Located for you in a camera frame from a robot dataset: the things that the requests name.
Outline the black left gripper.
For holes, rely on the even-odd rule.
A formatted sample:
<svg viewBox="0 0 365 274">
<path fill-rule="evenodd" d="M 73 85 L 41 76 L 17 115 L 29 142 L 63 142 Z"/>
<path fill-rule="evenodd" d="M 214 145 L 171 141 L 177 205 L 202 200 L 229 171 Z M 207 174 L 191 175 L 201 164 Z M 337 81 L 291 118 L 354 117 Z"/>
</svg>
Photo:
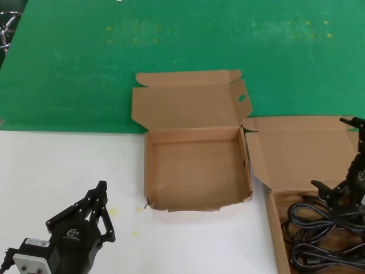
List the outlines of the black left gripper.
<svg viewBox="0 0 365 274">
<path fill-rule="evenodd" d="M 59 252 L 56 273 L 89 273 L 103 243 L 115 242 L 107 202 L 107 182 L 100 181 L 96 188 L 87 191 L 83 199 L 46 221 L 47 229 L 53 230 L 51 238 L 56 240 Z M 106 229 L 103 235 L 98 228 L 100 218 Z"/>
</svg>

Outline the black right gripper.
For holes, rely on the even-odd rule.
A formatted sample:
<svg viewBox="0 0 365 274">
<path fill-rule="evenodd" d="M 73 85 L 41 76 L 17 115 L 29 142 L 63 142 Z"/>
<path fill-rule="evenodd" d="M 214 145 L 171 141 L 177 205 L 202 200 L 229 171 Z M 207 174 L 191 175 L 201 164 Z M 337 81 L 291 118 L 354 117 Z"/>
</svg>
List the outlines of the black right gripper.
<svg viewBox="0 0 365 274">
<path fill-rule="evenodd" d="M 351 162 L 346 180 L 336 187 L 330 188 L 320 181 L 311 181 L 311 184 L 318 189 L 318 196 L 327 203 L 329 210 L 358 208 L 364 204 L 364 119 L 342 117 L 339 120 L 359 130 L 359 153 Z"/>
</svg>

